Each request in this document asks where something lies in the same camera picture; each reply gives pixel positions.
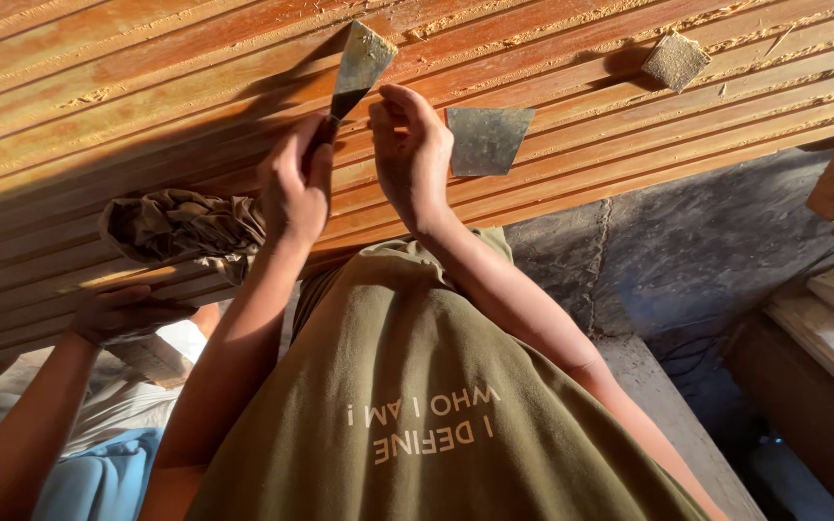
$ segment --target putty knife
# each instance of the putty knife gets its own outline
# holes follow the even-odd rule
[[[446,109],[452,175],[507,175],[536,109]]]
[[[336,75],[334,98],[330,103],[330,117],[318,129],[313,146],[329,143],[336,135],[343,117],[356,106],[375,85],[378,77],[398,53],[398,47],[353,20],[349,38],[343,48],[340,69]]]

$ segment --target finger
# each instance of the finger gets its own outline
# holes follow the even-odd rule
[[[315,112],[298,122],[295,128],[289,131],[282,149],[285,159],[294,158],[297,164],[301,163],[310,140],[317,134],[318,127],[326,117],[324,112]]]
[[[395,126],[396,129],[407,128],[408,127],[408,117],[407,116],[396,116],[394,114],[388,113],[391,116],[391,123]],[[365,126],[371,130],[372,129],[372,120],[368,120],[365,122]]]
[[[395,125],[385,106],[381,103],[369,105],[369,118],[372,119],[372,135],[375,140],[376,153],[396,151],[398,143],[395,141]]]
[[[334,146],[321,143],[310,159],[310,174],[307,185],[319,188],[329,197],[330,178],[334,172]]]
[[[382,85],[379,93],[386,100],[399,105],[404,110],[410,121],[411,130],[420,131],[430,126],[443,124],[436,116],[436,111],[430,102],[407,87],[391,83]]]
[[[101,293],[96,296],[96,299],[99,304],[105,307],[105,309],[112,310],[122,306],[136,304],[137,302],[149,297],[150,291],[150,286],[140,284],[137,286],[128,286],[126,288],[119,289],[118,291]]]

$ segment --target olive green t-shirt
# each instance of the olive green t-shirt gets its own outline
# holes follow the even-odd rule
[[[297,317],[187,519],[706,519],[416,242],[307,281]]]

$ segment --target wood shavings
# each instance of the wood shavings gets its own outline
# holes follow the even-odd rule
[[[771,55],[771,53],[778,48],[778,45],[780,45],[780,43],[784,41],[784,38],[787,38],[787,35],[790,34],[792,30],[793,26],[791,26],[791,29],[787,29],[787,32],[783,33],[780,36],[780,38],[778,38],[778,41],[775,41],[774,44],[771,45],[771,48],[767,50],[767,52],[764,54],[764,57],[768,57],[769,55]]]

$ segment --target cloth rag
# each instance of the cloth rag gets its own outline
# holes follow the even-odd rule
[[[167,188],[113,199],[98,219],[98,232],[123,256],[145,264],[197,253],[195,262],[214,266],[240,286],[266,237],[253,203],[252,197],[224,200]]]

